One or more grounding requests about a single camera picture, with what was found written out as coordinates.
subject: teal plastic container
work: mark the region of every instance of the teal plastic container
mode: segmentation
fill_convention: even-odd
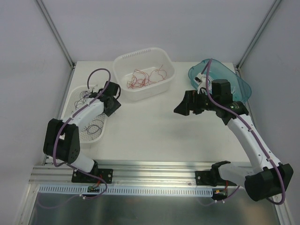
[[[188,77],[195,89],[198,88],[198,83],[194,80],[194,78],[202,72],[209,60],[210,59],[203,60],[196,66],[190,68],[188,71]],[[230,82],[231,93],[233,95],[234,101],[241,101],[243,103],[246,103],[252,94],[249,84],[247,84],[244,80],[238,77],[233,71],[228,69],[218,60],[212,60],[210,65],[209,81],[211,82],[216,79],[226,79]]]

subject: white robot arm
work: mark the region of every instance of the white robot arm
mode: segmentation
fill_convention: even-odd
[[[205,172],[204,176],[200,176],[200,180],[212,186],[226,180],[231,181],[244,187],[254,201],[282,193],[280,179],[282,179],[286,189],[293,175],[292,167],[289,164],[283,165],[267,147],[254,127],[243,103],[233,102],[230,83],[227,80],[214,80],[211,84],[213,101],[223,108],[230,109],[229,111],[234,112],[239,118],[212,103],[205,93],[196,90],[186,91],[183,101],[174,109],[174,112],[187,116],[190,110],[195,114],[200,114],[205,110],[215,111],[216,115],[238,138],[252,168],[247,170],[234,166],[229,161],[223,161],[213,164],[210,172]],[[242,120],[250,126],[250,129],[245,126]],[[266,150],[269,157],[266,156],[262,148]]]
[[[114,97],[118,90],[120,90],[119,85],[110,82],[101,96],[96,92],[91,93],[85,106],[75,111],[70,117],[50,120],[45,137],[44,153],[53,157],[55,150],[56,159],[86,173],[92,175],[97,173],[97,162],[80,151],[79,132],[96,116],[102,113],[110,116],[121,106]],[[55,143],[59,134],[63,135],[60,136],[58,143]]]

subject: white perforated tray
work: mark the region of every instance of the white perforated tray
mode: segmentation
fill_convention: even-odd
[[[66,103],[66,109],[62,115],[62,118],[70,116],[77,109],[84,106],[87,99],[84,98],[84,96],[87,94],[87,87],[85,85],[79,86],[72,90],[70,98]],[[99,141],[104,132],[106,118],[107,116],[105,114],[98,115],[85,127],[84,130],[80,131],[80,144],[90,145]]]

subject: white tabletop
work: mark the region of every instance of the white tabletop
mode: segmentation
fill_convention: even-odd
[[[168,91],[137,102],[125,96],[122,106],[107,119],[102,139],[89,149],[81,150],[93,159],[163,161],[163,162],[232,162],[248,163],[242,146],[214,112],[182,116],[173,113],[183,100],[186,90],[192,90],[188,70],[197,62],[175,62],[177,74]],[[234,71],[232,63],[224,63]],[[113,76],[113,62],[79,61],[68,92],[85,85],[89,74],[97,68],[107,68]],[[103,86],[105,71],[94,74],[90,84]]]

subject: gray wall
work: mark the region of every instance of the gray wall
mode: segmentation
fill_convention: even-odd
[[[252,87],[250,105],[269,148],[290,163],[294,176],[287,200],[300,224],[300,1],[284,0],[242,67]]]
[[[237,63],[273,0],[45,0],[73,60],[160,47],[173,61]]]
[[[10,225],[70,68],[33,0],[1,0],[0,31],[0,224]]]

